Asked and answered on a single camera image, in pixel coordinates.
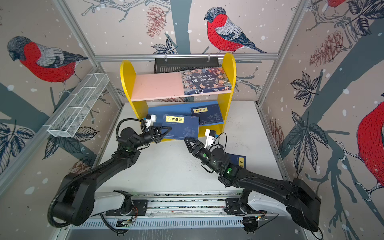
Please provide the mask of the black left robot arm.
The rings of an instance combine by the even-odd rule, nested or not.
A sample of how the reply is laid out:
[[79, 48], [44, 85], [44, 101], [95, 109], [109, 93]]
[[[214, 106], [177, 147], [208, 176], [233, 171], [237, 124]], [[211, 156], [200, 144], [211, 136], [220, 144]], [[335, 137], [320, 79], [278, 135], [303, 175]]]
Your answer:
[[159, 143], [172, 130], [171, 127], [149, 127], [140, 135], [132, 128], [116, 129], [118, 148], [112, 157], [101, 165], [82, 174], [66, 175], [51, 201], [47, 218], [55, 228], [79, 226], [95, 215], [95, 192], [107, 180], [133, 166], [141, 150], [151, 143]]

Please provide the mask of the colourful portrait cover book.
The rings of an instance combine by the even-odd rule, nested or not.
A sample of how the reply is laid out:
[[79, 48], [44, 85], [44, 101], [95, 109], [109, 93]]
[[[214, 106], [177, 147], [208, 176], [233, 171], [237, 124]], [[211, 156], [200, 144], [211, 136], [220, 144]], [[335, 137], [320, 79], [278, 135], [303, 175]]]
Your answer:
[[232, 85], [223, 68], [181, 71], [185, 95], [229, 91]]

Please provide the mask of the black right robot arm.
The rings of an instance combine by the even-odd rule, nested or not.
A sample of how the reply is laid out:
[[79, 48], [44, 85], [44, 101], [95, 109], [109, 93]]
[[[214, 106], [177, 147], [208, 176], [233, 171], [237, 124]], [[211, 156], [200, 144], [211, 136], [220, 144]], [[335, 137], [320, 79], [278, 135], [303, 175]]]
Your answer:
[[238, 200], [227, 199], [227, 214], [246, 216], [259, 213], [248, 204], [250, 193], [257, 192], [283, 204], [300, 227], [319, 231], [321, 199], [303, 180], [295, 178], [291, 182], [262, 176], [233, 164], [222, 146], [207, 149], [202, 142], [191, 138], [184, 142], [189, 153], [201, 160], [207, 172], [218, 174], [219, 182], [225, 187], [243, 190]]

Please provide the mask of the navy book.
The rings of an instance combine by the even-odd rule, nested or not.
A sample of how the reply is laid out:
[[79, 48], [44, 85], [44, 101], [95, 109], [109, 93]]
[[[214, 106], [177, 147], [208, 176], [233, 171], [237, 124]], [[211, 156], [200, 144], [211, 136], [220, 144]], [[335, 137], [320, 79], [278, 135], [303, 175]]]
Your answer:
[[163, 117], [163, 127], [172, 129], [165, 135], [165, 139], [184, 140], [185, 138], [198, 139], [199, 117], [168, 115]]
[[241, 156], [241, 155], [235, 155], [235, 154], [228, 154], [230, 163], [234, 165], [238, 165], [242, 168], [247, 167], [247, 157], [246, 156]]
[[211, 126], [224, 122], [219, 104], [191, 108], [193, 117], [199, 117], [199, 126]]

